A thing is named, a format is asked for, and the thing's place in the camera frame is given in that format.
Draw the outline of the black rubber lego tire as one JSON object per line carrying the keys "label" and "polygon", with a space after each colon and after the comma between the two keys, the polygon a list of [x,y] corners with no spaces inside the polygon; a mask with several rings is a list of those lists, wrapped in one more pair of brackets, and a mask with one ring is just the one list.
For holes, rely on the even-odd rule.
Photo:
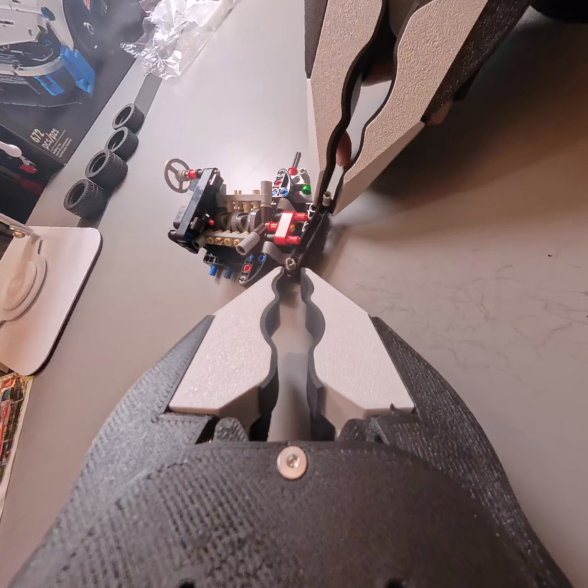
{"label": "black rubber lego tire", "polygon": [[127,163],[108,149],[97,152],[85,168],[86,177],[105,190],[116,189],[125,179],[127,172]]}
{"label": "black rubber lego tire", "polygon": [[67,211],[82,218],[93,219],[101,214],[109,193],[89,179],[78,180],[65,195],[63,205]]}
{"label": "black rubber lego tire", "polygon": [[137,147],[137,135],[124,126],[116,129],[105,144],[106,150],[113,152],[125,162],[135,153]]}
{"label": "black rubber lego tire", "polygon": [[127,128],[136,134],[141,129],[144,120],[143,112],[135,104],[127,104],[115,115],[112,127],[114,130]]}

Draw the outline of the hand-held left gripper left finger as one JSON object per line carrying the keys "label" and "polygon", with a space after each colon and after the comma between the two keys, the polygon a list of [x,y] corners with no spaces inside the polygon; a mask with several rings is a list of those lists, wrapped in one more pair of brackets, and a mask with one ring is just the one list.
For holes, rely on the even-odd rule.
{"label": "hand-held left gripper left finger", "polygon": [[169,403],[175,413],[234,417],[253,440],[267,440],[278,396],[280,325],[275,268],[218,310]]}

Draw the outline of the person's right hand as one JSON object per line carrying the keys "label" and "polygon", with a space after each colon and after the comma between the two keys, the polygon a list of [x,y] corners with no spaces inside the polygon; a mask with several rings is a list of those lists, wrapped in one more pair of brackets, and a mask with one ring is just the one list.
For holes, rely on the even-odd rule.
{"label": "person's right hand", "polygon": [[[364,71],[362,78],[363,86],[371,86],[387,81],[391,81],[394,75],[393,57],[381,56],[368,66]],[[438,125],[443,122],[447,116],[452,104],[454,96],[451,96],[445,103],[429,117],[425,124],[428,126]],[[336,150],[336,164],[337,166],[347,168],[350,165],[352,156],[352,143],[347,132],[344,133],[342,139]]]}

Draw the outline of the holographic sticker sheet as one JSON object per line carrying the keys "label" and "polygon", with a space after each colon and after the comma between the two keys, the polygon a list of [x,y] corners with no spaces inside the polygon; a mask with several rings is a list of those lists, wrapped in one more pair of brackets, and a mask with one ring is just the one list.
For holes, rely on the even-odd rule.
{"label": "holographic sticker sheet", "polygon": [[1,377],[1,511],[3,511],[22,421],[33,378],[11,372]]}

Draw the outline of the lego car chassis assembly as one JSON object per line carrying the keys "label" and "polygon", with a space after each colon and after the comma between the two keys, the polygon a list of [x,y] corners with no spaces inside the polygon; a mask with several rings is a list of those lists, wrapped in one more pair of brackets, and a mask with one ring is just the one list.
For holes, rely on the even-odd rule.
{"label": "lego car chassis assembly", "polygon": [[168,237],[193,254],[204,250],[210,276],[224,270],[247,287],[264,270],[285,267],[294,246],[317,205],[312,202],[311,179],[299,166],[296,152],[289,167],[259,190],[226,192],[218,168],[189,169],[181,159],[166,163],[164,177],[174,192],[189,200],[178,210]]}

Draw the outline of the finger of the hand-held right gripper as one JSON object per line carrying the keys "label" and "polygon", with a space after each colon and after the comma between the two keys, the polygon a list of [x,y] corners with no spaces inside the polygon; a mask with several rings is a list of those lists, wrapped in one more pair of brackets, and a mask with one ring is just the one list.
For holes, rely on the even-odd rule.
{"label": "finger of the hand-held right gripper", "polygon": [[352,94],[385,12],[385,1],[327,1],[312,69],[312,114],[318,148],[313,189],[320,205],[351,118]]}
{"label": "finger of the hand-held right gripper", "polygon": [[396,43],[396,77],[364,129],[358,156],[334,203],[339,214],[424,127],[422,117],[486,1],[431,1],[408,18]]}

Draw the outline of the person's right forearm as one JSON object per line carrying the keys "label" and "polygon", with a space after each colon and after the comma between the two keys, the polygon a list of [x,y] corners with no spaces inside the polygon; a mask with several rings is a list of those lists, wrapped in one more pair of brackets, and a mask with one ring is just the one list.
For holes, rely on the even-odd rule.
{"label": "person's right forearm", "polygon": [[587,1],[531,1],[543,16],[565,24],[587,24]]}

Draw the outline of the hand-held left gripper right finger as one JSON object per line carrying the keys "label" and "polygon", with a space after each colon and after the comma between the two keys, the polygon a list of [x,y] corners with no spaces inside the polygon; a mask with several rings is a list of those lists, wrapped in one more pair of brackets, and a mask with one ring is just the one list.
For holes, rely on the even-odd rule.
{"label": "hand-held left gripper right finger", "polygon": [[300,273],[306,329],[307,401],[313,440],[332,440],[350,419],[415,405],[367,312],[310,269]]}

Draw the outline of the black lego beam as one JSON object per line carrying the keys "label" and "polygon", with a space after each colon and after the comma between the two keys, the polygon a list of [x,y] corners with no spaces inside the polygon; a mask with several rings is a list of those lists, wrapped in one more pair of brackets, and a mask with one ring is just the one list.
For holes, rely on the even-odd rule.
{"label": "black lego beam", "polygon": [[308,253],[309,249],[312,247],[313,241],[316,238],[317,234],[319,234],[325,226],[330,216],[330,207],[331,206],[326,208],[322,205],[322,202],[319,202],[315,211],[310,216],[306,228],[302,232],[300,243],[294,246],[293,250],[289,255],[289,257],[292,257],[297,264],[297,268],[293,272],[295,272],[301,266],[305,254]]}

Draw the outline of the black lego set box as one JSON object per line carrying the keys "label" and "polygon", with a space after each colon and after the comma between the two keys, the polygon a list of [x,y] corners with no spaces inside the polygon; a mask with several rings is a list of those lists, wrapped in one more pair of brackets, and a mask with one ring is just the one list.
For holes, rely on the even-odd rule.
{"label": "black lego set box", "polygon": [[27,221],[134,58],[139,1],[1,1],[1,213]]}

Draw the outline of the clear plastic bag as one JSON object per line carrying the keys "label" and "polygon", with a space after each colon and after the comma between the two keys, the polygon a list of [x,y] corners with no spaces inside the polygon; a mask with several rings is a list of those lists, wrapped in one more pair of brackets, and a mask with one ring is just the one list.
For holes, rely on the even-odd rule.
{"label": "clear plastic bag", "polygon": [[239,1],[139,1],[143,33],[121,48],[148,74],[179,77],[198,57]]}

